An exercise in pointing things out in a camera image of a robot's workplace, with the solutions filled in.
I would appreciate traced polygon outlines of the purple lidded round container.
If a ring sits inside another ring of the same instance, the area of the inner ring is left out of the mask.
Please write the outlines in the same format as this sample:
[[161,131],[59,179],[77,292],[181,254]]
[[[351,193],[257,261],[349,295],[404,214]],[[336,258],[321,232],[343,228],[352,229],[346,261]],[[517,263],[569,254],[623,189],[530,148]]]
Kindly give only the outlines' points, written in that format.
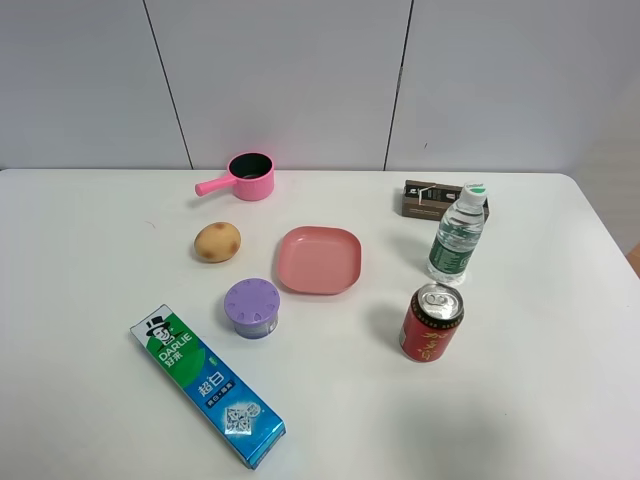
[[270,335],[278,325],[280,295],[261,278],[248,278],[233,285],[225,295],[224,310],[237,334],[246,339]]

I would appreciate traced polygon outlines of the pink square plate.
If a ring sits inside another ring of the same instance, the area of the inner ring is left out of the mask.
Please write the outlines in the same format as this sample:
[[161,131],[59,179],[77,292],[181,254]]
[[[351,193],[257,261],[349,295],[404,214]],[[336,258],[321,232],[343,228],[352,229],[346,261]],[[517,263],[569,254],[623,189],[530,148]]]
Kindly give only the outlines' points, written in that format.
[[301,226],[281,240],[276,275],[287,289],[311,295],[336,295],[351,288],[362,268],[362,246],[351,232],[334,227]]

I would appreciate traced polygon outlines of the brown potato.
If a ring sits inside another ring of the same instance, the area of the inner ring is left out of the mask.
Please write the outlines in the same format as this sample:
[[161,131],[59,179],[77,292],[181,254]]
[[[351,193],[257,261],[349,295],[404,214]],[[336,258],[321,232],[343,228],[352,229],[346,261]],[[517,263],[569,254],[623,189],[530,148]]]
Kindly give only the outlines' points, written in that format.
[[239,230],[227,222],[215,222],[206,226],[194,240],[196,255],[208,263],[221,263],[231,259],[240,246]]

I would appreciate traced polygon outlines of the clear water bottle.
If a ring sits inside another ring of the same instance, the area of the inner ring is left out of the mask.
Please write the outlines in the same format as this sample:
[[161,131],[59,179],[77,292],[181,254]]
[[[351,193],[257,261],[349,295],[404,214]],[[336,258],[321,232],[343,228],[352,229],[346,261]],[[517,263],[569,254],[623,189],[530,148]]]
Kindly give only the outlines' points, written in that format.
[[460,284],[484,230],[487,188],[466,183],[445,211],[428,255],[428,275],[437,282]]

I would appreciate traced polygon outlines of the pink toy saucepan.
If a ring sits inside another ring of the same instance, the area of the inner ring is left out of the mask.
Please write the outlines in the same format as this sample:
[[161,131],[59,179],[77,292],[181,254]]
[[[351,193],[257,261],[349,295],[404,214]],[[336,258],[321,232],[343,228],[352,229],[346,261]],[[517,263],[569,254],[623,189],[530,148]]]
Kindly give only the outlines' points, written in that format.
[[243,201],[260,201],[274,190],[275,167],[272,159],[263,153],[247,152],[232,158],[227,173],[217,179],[196,184],[198,197],[231,188]]

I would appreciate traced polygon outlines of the red drink can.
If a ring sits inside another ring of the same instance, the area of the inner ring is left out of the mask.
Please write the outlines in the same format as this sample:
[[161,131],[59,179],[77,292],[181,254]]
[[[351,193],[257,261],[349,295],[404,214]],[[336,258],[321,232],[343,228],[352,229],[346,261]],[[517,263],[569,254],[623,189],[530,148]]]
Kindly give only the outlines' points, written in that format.
[[427,283],[411,297],[400,331],[404,353],[417,362],[438,360],[464,319],[464,302],[457,289]]

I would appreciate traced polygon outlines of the Darlie toothpaste box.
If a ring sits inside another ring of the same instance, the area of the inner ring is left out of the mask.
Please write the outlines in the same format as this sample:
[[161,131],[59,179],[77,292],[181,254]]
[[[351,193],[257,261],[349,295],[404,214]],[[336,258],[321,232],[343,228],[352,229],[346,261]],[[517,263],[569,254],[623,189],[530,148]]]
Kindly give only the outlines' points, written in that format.
[[252,470],[286,433],[283,419],[168,306],[131,334]]

